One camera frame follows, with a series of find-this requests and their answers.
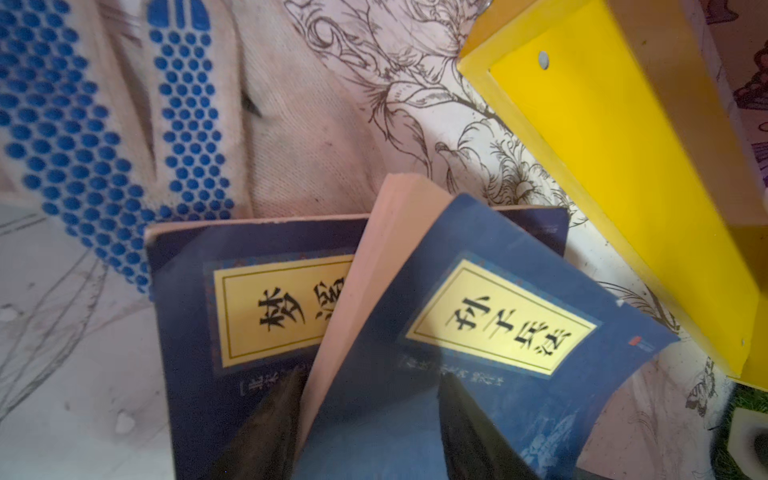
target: book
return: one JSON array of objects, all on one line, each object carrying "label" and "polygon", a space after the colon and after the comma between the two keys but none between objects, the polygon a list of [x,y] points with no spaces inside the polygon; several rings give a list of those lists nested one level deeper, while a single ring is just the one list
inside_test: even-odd
[{"label": "book", "polygon": [[[504,207],[562,255],[568,212]],[[309,370],[368,215],[147,229],[176,476],[204,475],[271,386]]]},{"label": "book", "polygon": [[305,386],[293,478],[447,478],[452,372],[542,478],[677,337],[467,195],[388,176]]}]

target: book cover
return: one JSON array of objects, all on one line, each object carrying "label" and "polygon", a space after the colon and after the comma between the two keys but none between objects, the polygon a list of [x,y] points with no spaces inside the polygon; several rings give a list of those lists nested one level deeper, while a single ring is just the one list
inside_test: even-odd
[{"label": "book cover", "polygon": [[[563,254],[566,210],[502,215]],[[367,217],[151,228],[177,478],[206,474],[268,389],[311,366]]]},{"label": "book cover", "polygon": [[315,418],[294,478],[447,478],[453,372],[542,478],[570,478],[603,405],[677,337],[472,198],[390,283]]}]

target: green grass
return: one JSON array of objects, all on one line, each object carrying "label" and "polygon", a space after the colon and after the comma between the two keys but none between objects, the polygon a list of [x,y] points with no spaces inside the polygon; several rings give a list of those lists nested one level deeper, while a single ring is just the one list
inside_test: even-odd
[{"label": "green grass", "polygon": [[712,444],[712,468],[717,480],[750,480],[741,472],[727,450],[730,421],[733,418],[733,410],[736,408],[768,413],[768,392],[743,385],[737,385],[733,389],[730,404],[723,414],[723,422],[718,427]]}]

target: yellow container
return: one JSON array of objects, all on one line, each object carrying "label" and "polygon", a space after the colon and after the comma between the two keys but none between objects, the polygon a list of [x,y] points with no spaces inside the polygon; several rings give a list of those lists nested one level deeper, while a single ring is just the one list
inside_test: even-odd
[{"label": "yellow container", "polygon": [[458,69],[739,382],[768,389],[768,214],[675,0],[496,0]]}]

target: dark blue book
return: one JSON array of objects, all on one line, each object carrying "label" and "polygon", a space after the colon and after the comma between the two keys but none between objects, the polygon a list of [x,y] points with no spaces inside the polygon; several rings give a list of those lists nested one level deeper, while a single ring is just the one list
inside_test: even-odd
[{"label": "dark blue book", "polygon": [[[336,322],[352,325],[365,310],[350,306],[372,284],[357,263],[370,268],[368,257],[391,253],[390,240],[366,245],[375,223],[376,207],[329,337]],[[677,340],[467,195],[451,201],[405,255],[335,376],[333,366],[323,367],[333,353],[321,346],[304,392],[310,422],[310,387],[322,392],[320,377],[332,380],[296,480],[447,478],[437,396],[445,372],[457,375],[539,476],[570,478],[611,394]],[[343,356],[344,348],[333,349]]]},{"label": "dark blue book", "polygon": [[[502,215],[563,254],[566,210]],[[310,368],[367,217],[150,227],[177,478],[205,475],[269,388]]]}]

